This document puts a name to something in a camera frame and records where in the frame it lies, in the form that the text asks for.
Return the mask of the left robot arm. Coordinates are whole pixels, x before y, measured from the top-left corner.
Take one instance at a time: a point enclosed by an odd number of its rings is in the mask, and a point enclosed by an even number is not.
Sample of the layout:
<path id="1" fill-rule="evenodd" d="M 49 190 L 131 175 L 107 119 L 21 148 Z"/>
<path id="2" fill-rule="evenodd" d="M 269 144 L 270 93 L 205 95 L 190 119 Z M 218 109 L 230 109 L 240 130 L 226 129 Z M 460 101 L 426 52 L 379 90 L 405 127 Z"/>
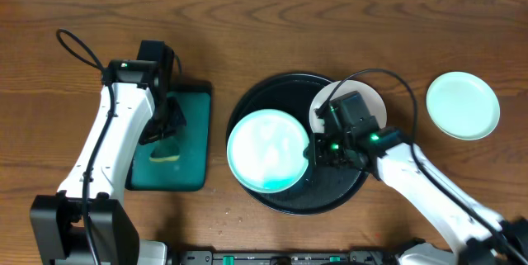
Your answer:
<path id="1" fill-rule="evenodd" d="M 77 162 L 54 195 L 31 205 L 42 263 L 171 263 L 165 243 L 139 237 L 124 194 L 137 146 L 174 133 L 172 66 L 172 59 L 112 60 L 103 69 L 99 110 Z"/>

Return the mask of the green yellow scrub sponge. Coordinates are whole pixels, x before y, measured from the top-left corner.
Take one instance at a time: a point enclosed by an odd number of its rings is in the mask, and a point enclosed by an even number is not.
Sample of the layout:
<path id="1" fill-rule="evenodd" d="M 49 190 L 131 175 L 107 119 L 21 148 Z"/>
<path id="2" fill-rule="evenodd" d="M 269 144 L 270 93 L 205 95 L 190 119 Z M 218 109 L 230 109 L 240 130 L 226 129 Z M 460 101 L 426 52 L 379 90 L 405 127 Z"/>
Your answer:
<path id="1" fill-rule="evenodd" d="M 176 162 L 181 155 L 179 143 L 175 137 L 160 140 L 149 156 L 153 163 Z"/>

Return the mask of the mint plate bottom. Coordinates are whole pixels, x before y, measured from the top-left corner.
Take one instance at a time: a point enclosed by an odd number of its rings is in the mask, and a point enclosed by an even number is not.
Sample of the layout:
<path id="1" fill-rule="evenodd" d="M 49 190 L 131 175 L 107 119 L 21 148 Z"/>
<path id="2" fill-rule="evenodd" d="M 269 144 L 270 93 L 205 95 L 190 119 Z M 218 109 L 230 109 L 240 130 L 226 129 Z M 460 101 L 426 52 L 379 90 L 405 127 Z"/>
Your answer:
<path id="1" fill-rule="evenodd" d="M 227 160 L 238 182 L 264 194 L 292 188 L 305 174 L 309 137 L 292 115 L 275 109 L 254 111 L 229 133 Z"/>

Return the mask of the mint plate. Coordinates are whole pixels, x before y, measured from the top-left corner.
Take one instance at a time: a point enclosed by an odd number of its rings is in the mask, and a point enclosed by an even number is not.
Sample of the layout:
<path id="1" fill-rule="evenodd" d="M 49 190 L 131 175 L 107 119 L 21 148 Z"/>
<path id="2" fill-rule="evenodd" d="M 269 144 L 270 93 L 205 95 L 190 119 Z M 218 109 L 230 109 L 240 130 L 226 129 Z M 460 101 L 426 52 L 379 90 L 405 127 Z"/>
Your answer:
<path id="1" fill-rule="evenodd" d="M 459 140 L 490 135 L 500 121 L 500 104 L 492 88 L 466 72 L 448 72 L 427 89 L 427 112 L 445 134 Z"/>
<path id="2" fill-rule="evenodd" d="M 305 174 L 309 137 L 292 115 L 275 109 L 254 111 L 229 133 L 227 160 L 238 182 L 264 194 L 292 188 Z"/>

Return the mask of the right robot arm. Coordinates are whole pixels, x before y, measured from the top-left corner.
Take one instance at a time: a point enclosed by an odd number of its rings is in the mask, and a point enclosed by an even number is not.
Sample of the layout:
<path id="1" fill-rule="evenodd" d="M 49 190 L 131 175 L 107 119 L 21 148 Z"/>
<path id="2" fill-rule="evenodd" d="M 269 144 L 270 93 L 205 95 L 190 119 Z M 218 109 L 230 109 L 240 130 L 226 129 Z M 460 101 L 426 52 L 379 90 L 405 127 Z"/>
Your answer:
<path id="1" fill-rule="evenodd" d="M 313 134 L 304 150 L 313 166 L 369 173 L 405 197 L 449 246 L 443 252 L 415 244 L 396 255 L 398 264 L 525 264 L 527 220 L 505 220 L 437 169 L 410 137 L 386 127 L 358 138 Z"/>

